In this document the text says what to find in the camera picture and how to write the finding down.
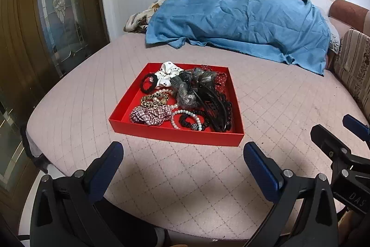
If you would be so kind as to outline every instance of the blue blanket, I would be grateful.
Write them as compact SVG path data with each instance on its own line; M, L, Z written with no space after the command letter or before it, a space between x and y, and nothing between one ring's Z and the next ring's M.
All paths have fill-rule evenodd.
M146 41L211 44L322 75L330 30L310 0L166 0Z

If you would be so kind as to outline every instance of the mattress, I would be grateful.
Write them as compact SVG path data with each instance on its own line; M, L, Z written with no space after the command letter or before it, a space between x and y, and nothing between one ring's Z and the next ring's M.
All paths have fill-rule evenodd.
M239 147L170 143L115 133L108 118L148 62L228 66L243 114ZM243 159L255 141L282 169L331 179L331 161L311 141L321 124L352 153L369 157L366 144L342 126L351 114L367 123L335 76L324 76L236 52L185 44L147 47L144 34L128 33L66 75L32 113L27 134L64 174L88 165L119 141L124 159L105 197L154 225L208 238L248 239L272 204ZM287 225L292 227L300 203Z

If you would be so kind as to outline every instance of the silver screw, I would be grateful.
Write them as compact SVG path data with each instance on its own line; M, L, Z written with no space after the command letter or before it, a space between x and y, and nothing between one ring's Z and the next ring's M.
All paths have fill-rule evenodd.
M81 178L84 175L85 171L82 169L78 169L77 171L74 172L73 176L76 178Z
M46 175L44 175L44 176L41 177L41 181L42 182L46 182L46 181L49 180L49 178L50 178L50 175L46 174Z
M291 178L293 176L293 172L289 169L284 170L284 175L288 178Z
M323 173L320 173L319 174L319 179L322 180L322 181L325 181L326 180L326 175L323 174Z
M346 169L343 169L343 170L342 170L342 175L343 175L344 177L348 177L348 171L347 171Z

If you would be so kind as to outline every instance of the pearl bracelet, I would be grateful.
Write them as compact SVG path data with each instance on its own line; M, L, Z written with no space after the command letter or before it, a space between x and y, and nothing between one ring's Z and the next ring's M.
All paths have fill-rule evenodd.
M175 129L180 129L180 127L178 127L177 125L176 125L176 123L175 123L175 120L173 119L173 117L176 115L176 114L180 114L180 113L186 113L186 114L188 114L189 116L191 116L192 118L194 118L195 119L195 121L197 122L197 129L193 129L193 130L196 130L196 131L201 131L202 130L202 123L200 122L200 118L196 115L196 114L194 114L194 113L192 113L192 112L190 112L190 111L188 111L188 110L176 110L175 112L173 112L172 113L172 119L171 119L171 124L172 124L172 126L175 128Z
M171 94L171 96L173 96L173 90L171 89L160 89L158 90L158 92L168 93ZM179 108L179 103L176 103L175 105L170 105L170 108L171 110Z

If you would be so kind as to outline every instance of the red box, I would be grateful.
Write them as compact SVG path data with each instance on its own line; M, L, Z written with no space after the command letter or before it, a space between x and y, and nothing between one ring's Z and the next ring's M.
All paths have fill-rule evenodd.
M191 69L200 67L197 64L180 64L175 63L182 69ZM243 121L237 102L236 93L229 68L221 66L210 66L213 71L225 72L226 80L226 96L232 102L232 129L227 132L212 132L208 127L205 131L194 131L188 128L174 129L170 121L165 121L161 126L147 126L142 124L132 123L130 121L130 113L134 107L140 105L140 99L145 95L140 90L140 82L148 73L154 73L161 67L161 63L148 63L140 72L138 77L131 84L121 101L114 109L109 118L115 132L153 138L156 140L174 141L178 143L200 144L200 145L216 145L236 147L240 144L244 136ZM170 98L169 105L175 104L175 99ZM180 114L175 115L175 122L180 125Z

